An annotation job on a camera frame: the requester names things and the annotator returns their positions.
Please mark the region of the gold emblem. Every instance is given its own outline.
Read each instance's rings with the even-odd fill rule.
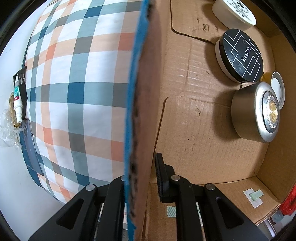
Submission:
[[[273,100],[271,100],[269,102],[269,117],[273,124],[276,123],[277,116],[278,116],[278,113],[277,113],[276,104]]]

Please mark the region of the plaid fabric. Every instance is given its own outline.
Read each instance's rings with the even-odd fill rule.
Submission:
[[[126,91],[141,1],[52,1],[29,41],[27,117],[44,176],[66,203],[123,175]]]

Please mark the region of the cardboard box wall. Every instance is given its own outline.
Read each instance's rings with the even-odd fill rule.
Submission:
[[[167,204],[158,198],[154,143],[177,174],[194,184],[215,183],[255,224],[276,211],[296,182],[296,54],[260,9],[243,2],[257,19],[246,32],[260,49],[264,72],[278,71],[285,83],[279,132],[269,145],[236,134],[230,110],[240,86],[222,72],[209,43],[227,29],[212,13],[214,2],[171,0],[170,10],[169,0],[155,0],[136,87],[135,240],[176,238],[176,221],[166,217]],[[249,188],[264,193],[256,209],[243,194]]]

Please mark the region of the black round container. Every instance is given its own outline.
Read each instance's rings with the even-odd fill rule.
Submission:
[[[233,81],[254,83],[263,74],[263,60],[259,48],[249,35],[241,30],[227,30],[215,46],[222,71]]]

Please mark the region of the silver jar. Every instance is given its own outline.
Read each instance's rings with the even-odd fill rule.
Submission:
[[[279,104],[271,86],[259,82],[239,89],[233,96],[231,117],[241,138],[271,142],[279,128]]]

